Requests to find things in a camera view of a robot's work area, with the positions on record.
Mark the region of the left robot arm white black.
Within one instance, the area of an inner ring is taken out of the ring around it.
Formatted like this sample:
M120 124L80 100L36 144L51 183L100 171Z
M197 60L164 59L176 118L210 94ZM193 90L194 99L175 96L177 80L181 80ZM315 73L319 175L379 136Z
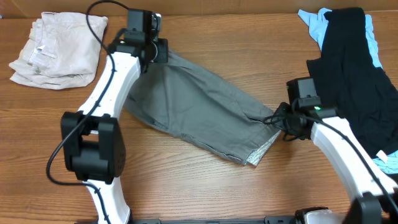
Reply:
M132 223L121 187L126 147L119 117L127 95L151 63L167 63L168 41L159 38L162 16L129 9L127 26L107 49L106 64L89 98L61 118L67 170L85 186L98 212L98 223Z

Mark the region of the grey shorts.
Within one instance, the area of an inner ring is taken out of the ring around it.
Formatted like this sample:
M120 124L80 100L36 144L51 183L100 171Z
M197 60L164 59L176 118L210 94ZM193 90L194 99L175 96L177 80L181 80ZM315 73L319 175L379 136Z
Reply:
M245 166L258 165L280 135L273 111L215 73L169 50L133 84L125 109L147 125Z

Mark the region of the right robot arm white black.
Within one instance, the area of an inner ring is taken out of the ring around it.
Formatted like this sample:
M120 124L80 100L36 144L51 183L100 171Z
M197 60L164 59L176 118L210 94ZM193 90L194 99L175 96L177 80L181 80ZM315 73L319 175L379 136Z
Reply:
M286 83L271 123L285 141L311 140L329 160L350 199L346 214L326 207L296 211L295 223L397 223L397 183L383 173L355 138L349 122L334 106L321 104L313 79Z

